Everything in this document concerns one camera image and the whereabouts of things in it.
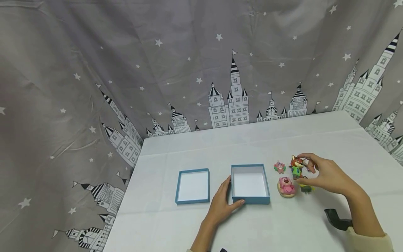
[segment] curtain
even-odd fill
[[[0,1],[0,243],[102,251],[147,137],[344,110],[403,164],[402,27],[401,0]]]

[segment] white tablecloth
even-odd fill
[[[323,212],[336,208],[341,218],[350,218],[342,196],[317,189],[286,199],[277,191],[280,175],[273,164],[289,165],[291,155],[302,152],[335,160],[357,181],[395,251],[403,250],[403,168],[339,111],[146,139],[104,251],[185,252],[210,204],[175,204],[179,171],[209,168],[212,198],[232,164],[257,163],[265,166],[271,203],[245,205],[233,214],[219,227],[212,252],[344,251],[344,233]],[[289,169],[285,174],[291,177]]]

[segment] small pink toy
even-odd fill
[[[277,189],[280,195],[285,198],[292,198],[295,196],[295,188],[289,177],[279,178]]]
[[[274,164],[274,169],[276,170],[276,172],[283,174],[285,171],[285,164],[277,161],[277,163]]]

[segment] black object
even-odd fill
[[[324,210],[329,223],[338,230],[346,231],[349,227],[353,226],[353,221],[350,219],[340,219],[336,209],[328,208]]]

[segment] pink bear figurine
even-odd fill
[[[278,179],[277,189],[283,197],[291,198],[295,195],[294,185],[288,177],[281,177]]]

